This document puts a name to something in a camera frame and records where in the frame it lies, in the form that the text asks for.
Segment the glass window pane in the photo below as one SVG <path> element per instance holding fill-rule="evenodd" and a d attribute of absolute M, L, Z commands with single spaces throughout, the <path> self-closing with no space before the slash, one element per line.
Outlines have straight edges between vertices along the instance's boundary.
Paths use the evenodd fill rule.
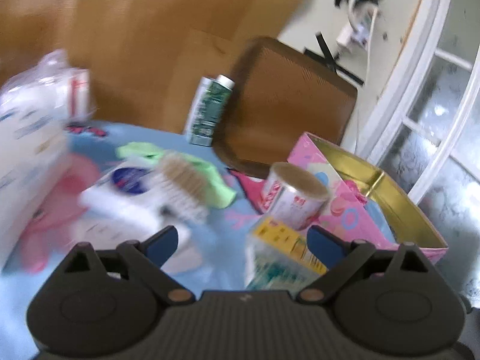
<path fill-rule="evenodd" d="M 451 0 L 438 47 L 473 63 L 479 43 L 478 0 Z"/>
<path fill-rule="evenodd" d="M 380 168 L 408 193 L 425 170 L 436 149 L 428 140 L 403 126 L 382 160 Z"/>
<path fill-rule="evenodd" d="M 480 306 L 480 184 L 448 159 L 418 205 L 449 250 L 437 267 L 456 291 Z"/>
<path fill-rule="evenodd" d="M 475 100 L 470 116 L 460 135 L 455 152 L 480 170 L 480 101 Z"/>
<path fill-rule="evenodd" d="M 409 113 L 432 136 L 443 139 L 469 82 L 470 72 L 434 57 L 423 88 Z"/>

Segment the metal screw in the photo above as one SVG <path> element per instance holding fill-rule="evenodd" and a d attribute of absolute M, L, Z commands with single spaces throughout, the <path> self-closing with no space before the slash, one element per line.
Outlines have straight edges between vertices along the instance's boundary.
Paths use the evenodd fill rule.
<path fill-rule="evenodd" d="M 325 294 L 319 289 L 309 288 L 304 289 L 300 293 L 300 297 L 306 302 L 319 302 L 325 297 Z"/>
<path fill-rule="evenodd" d="M 172 302 L 186 302 L 191 299 L 193 294 L 186 289 L 173 289 L 167 296 Z"/>

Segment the white door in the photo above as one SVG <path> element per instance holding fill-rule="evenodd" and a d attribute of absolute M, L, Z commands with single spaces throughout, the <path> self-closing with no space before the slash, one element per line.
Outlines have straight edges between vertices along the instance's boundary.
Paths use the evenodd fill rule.
<path fill-rule="evenodd" d="M 440 0 L 414 75 L 369 162 L 445 237 L 438 267 L 480 307 L 480 0 Z"/>

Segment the brown chair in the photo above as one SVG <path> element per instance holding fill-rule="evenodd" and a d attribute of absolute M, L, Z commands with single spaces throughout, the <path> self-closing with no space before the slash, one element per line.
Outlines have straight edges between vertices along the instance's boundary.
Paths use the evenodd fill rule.
<path fill-rule="evenodd" d="M 213 148 L 228 166 L 256 177 L 286 161 L 304 131 L 340 144 L 357 98 L 327 67 L 268 37 L 250 42 L 229 77 L 236 84 Z"/>

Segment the blue label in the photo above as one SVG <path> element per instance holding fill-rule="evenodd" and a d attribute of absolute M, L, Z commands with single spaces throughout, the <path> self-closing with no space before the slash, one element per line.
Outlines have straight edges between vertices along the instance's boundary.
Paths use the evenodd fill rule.
<path fill-rule="evenodd" d="M 22 180 L 22 185 L 25 187 L 27 186 L 29 183 L 31 183 L 32 181 L 34 180 L 38 180 L 39 179 L 39 175 L 40 175 L 40 172 L 42 171 L 42 168 L 39 167 L 39 166 L 36 166 L 35 168 L 33 169 L 30 169 L 26 176 L 23 178 Z"/>
<path fill-rule="evenodd" d="M 31 125 L 19 128 L 18 130 L 15 131 L 15 138 L 20 139 L 25 137 L 25 135 L 29 135 L 32 132 L 35 132 L 37 130 L 40 130 L 43 126 L 46 126 L 50 121 L 52 120 L 51 117 L 49 116 L 42 116 L 40 117 L 39 120 L 35 121 Z"/>
<path fill-rule="evenodd" d="M 2 188 L 8 187 L 14 181 L 15 179 L 11 176 L 11 172 L 8 172 L 5 176 L 0 178 L 0 190 Z"/>
<path fill-rule="evenodd" d="M 11 116 L 13 116 L 13 115 L 15 115 L 15 112 L 14 112 L 14 111 L 7 112 L 5 115 L 0 116 L 0 122 L 1 122 L 2 120 L 8 119 L 9 117 L 11 117 Z"/>
<path fill-rule="evenodd" d="M 142 177 L 150 173 L 142 168 L 120 168 L 112 173 L 112 182 L 122 192 L 130 195 L 140 195 L 147 192 L 142 184 Z"/>
<path fill-rule="evenodd" d="M 36 113 L 37 110 L 33 110 L 33 111 L 30 111 L 30 112 L 27 112 L 25 115 L 23 115 L 20 120 L 24 120 L 24 119 L 27 119 L 28 117 L 32 116 L 34 113 Z"/>

